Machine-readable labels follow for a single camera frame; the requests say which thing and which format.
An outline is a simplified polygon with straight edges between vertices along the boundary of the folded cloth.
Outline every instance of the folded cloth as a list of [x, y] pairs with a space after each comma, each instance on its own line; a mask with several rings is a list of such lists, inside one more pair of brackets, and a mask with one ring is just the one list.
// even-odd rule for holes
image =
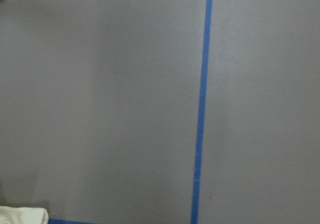
[[0, 224], [47, 224], [48, 220], [44, 208], [0, 206]]

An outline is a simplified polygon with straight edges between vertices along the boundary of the towel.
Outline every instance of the towel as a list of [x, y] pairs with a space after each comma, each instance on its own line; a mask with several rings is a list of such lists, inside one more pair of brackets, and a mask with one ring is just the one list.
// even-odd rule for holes
[[48, 220], [44, 208], [0, 206], [0, 224], [47, 224]]

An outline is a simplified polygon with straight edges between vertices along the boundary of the blue tape strip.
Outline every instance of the blue tape strip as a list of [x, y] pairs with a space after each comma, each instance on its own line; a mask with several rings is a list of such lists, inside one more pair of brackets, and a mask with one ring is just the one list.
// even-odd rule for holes
[[78, 222], [78, 221], [71, 221], [71, 220], [49, 219], [48, 224], [93, 224], [93, 223]]
[[194, 159], [191, 224], [198, 223], [201, 163], [202, 163], [202, 142], [204, 137], [204, 126], [205, 126], [212, 1], [213, 0], [206, 0], [206, 6], [205, 6], [199, 110], [198, 110], [198, 123], [197, 123], [197, 131], [196, 131], [195, 159]]

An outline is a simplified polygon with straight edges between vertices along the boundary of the blue line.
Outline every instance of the blue line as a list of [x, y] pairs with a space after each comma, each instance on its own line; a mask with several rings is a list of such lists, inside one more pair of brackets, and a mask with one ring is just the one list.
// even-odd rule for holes
[[195, 144], [191, 224], [198, 223], [201, 162], [202, 162], [202, 143], [203, 143], [203, 137], [204, 137], [205, 111], [206, 111], [206, 92], [207, 92], [207, 76], [208, 76], [208, 61], [209, 61], [211, 14], [212, 14], [212, 0], [206, 0], [202, 64], [201, 64], [200, 95], [199, 95], [199, 110], [198, 110], [198, 123], [197, 123], [196, 144]]
[[78, 221], [71, 221], [71, 220], [58, 220], [58, 219], [49, 219], [48, 224], [93, 224], [88, 222], [78, 222]]

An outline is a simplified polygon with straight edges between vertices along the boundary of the blue tape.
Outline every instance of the blue tape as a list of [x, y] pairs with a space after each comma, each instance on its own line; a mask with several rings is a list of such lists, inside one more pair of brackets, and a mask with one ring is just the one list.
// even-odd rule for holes
[[206, 0], [206, 6], [205, 6], [198, 123], [197, 123], [197, 130], [196, 130], [196, 144], [195, 144], [195, 158], [194, 158], [191, 224], [198, 223], [201, 163], [202, 163], [202, 143], [203, 143], [204, 126], [205, 126], [212, 1], [213, 0]]
[[78, 222], [78, 221], [71, 221], [71, 220], [49, 219], [48, 224], [93, 224], [93, 223]]

